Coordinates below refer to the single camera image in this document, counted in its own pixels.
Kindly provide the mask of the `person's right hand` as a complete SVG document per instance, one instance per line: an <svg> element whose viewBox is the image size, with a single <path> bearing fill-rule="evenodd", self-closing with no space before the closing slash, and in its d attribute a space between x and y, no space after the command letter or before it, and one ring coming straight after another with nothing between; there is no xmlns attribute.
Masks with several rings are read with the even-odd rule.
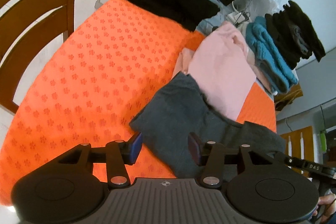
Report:
<svg viewBox="0 0 336 224"><path fill-rule="evenodd" d="M323 211L323 214L321 215L320 218L320 223L335 223L335 194L331 193L328 194L327 196L322 196L318 200L318 205L315 208L315 211L313 213L313 216L318 215L318 208L320 206L325 206L325 209Z"/></svg>

